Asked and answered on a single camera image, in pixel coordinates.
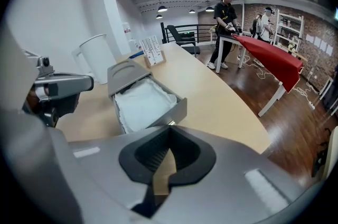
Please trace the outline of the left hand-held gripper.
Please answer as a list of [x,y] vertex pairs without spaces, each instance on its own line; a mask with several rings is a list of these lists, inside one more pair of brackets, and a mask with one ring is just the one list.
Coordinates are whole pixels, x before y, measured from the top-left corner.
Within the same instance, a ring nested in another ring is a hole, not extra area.
[[49,57],[26,50],[23,53],[38,70],[38,77],[26,97],[23,110],[37,115],[47,126],[54,127],[59,118],[74,113],[80,93],[91,91],[94,79],[88,75],[55,73]]

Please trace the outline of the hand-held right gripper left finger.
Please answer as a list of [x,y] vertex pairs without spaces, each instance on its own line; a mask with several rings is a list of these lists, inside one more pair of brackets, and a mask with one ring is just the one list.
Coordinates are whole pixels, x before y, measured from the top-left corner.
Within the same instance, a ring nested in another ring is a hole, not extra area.
[[119,164],[123,142],[100,141],[76,157],[63,132],[35,116],[1,111],[1,152],[29,200],[56,223],[175,223],[175,211],[155,204],[153,174],[130,178]]

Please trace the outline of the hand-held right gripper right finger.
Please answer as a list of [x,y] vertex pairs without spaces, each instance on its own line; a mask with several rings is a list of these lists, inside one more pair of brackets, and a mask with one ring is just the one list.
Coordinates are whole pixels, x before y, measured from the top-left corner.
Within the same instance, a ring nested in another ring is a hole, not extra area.
[[216,153],[211,171],[198,183],[172,188],[153,215],[157,223],[292,223],[319,193],[248,146],[187,128]]

